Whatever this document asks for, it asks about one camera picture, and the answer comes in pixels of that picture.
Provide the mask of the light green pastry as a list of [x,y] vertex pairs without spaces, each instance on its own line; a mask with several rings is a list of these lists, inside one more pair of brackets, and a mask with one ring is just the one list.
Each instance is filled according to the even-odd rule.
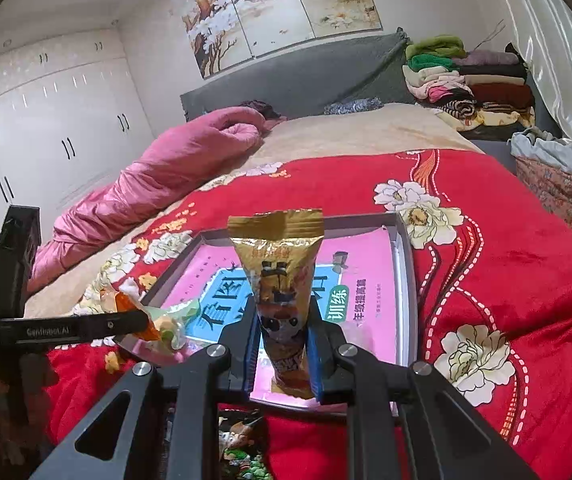
[[144,360],[182,361],[188,351],[188,324],[197,318],[201,310],[198,299],[180,302],[167,309],[143,306],[125,292],[118,292],[114,301],[120,313],[139,309],[149,318],[142,332],[120,339],[118,344],[122,348]]

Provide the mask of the yellow snack bar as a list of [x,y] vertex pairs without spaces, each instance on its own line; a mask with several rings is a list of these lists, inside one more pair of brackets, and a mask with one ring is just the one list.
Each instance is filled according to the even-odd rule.
[[323,211],[231,217],[227,232],[251,287],[273,386],[288,396],[310,399],[304,350],[315,261],[324,239]]

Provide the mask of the black green pea snack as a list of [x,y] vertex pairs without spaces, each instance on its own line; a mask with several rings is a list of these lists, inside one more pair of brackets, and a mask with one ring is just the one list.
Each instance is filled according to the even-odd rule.
[[221,479],[267,480],[267,430],[260,410],[219,413],[219,471]]

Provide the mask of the dark shallow tray box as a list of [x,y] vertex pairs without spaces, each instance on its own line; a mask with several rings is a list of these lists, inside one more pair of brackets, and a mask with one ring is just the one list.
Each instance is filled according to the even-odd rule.
[[[311,295],[345,339],[394,365],[417,358],[418,328],[412,247],[394,214],[328,217],[316,256]],[[115,341],[156,366],[170,366],[215,344],[243,317],[251,286],[225,230],[203,231],[142,298],[150,318],[175,318],[186,344],[171,353],[133,335]]]

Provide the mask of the pink Chinese workbook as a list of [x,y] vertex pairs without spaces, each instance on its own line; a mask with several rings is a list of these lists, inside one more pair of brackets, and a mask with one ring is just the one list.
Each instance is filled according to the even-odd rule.
[[[404,307],[397,304],[394,241],[386,226],[359,234],[329,234],[316,257],[312,296],[322,319],[342,328],[351,344],[391,364],[405,364]],[[218,341],[223,328],[243,316],[251,287],[228,240],[201,236],[195,249],[163,275],[150,306],[167,309],[198,299],[200,313],[188,324],[193,344]]]

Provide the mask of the red floral blanket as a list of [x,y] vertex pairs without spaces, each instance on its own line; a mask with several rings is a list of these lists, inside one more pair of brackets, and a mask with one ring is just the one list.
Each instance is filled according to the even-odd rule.
[[111,262],[147,290],[231,216],[396,212],[412,240],[419,352],[543,479],[572,479],[572,231],[490,156],[421,150],[277,162],[187,195]]

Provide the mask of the pink quilt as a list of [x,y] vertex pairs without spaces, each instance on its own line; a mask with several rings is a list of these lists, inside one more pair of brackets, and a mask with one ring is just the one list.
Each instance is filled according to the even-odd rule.
[[258,148],[266,119],[234,106],[160,134],[116,180],[90,192],[56,219],[51,240],[36,252],[28,291],[38,292],[135,226],[213,179]]

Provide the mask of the white wardrobe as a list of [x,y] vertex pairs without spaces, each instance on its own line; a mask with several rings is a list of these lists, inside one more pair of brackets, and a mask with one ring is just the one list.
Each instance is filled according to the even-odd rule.
[[11,205],[63,211],[113,182],[153,136],[114,29],[52,37],[0,56],[0,227]]

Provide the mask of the beige bed sheet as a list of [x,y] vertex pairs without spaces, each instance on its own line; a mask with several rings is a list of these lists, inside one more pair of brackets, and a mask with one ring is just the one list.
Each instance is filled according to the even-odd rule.
[[[225,184],[232,178],[276,174],[279,164],[303,158],[340,155],[378,155],[420,148],[454,148],[471,151],[474,144],[446,125],[436,114],[417,105],[392,103],[370,112],[310,116],[281,122],[266,121],[263,142],[252,152],[202,183]],[[77,263],[38,292],[28,292],[27,318],[51,318],[71,311],[92,280],[117,282],[126,265],[101,270],[114,252],[124,252],[159,217],[181,206],[185,197],[135,226],[115,242]]]

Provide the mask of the pale blue crumpled cloth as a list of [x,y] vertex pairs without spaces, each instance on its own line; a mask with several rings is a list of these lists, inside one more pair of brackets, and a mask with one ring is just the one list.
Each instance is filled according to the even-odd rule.
[[572,144],[553,136],[537,126],[515,132],[510,140],[510,154],[514,157],[536,160],[572,174]]

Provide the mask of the blue patterned cloth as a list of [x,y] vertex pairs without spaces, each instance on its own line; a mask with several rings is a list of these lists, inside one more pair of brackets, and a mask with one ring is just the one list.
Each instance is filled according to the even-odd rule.
[[336,102],[328,104],[324,107],[325,115],[349,115],[356,113],[370,112],[371,110],[379,110],[383,107],[381,99],[364,98],[352,101]]

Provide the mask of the stack of folded clothes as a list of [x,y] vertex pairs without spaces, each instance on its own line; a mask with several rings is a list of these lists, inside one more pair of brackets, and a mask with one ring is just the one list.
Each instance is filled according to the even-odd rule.
[[430,37],[406,46],[402,72],[415,101],[458,132],[536,122],[529,71],[512,46],[467,51],[456,36]]

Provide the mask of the grey headboard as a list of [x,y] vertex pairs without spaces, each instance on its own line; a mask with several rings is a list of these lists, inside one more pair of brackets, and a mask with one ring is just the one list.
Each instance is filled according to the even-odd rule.
[[253,100],[289,119],[320,115],[330,104],[358,99],[412,104],[402,70],[408,44],[399,28],[277,55],[182,94],[185,118]]

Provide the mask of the floral wall painting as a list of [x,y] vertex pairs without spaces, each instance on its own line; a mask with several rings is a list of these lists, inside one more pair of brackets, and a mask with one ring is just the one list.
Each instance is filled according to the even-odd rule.
[[374,0],[179,0],[202,78],[330,36],[382,29]]

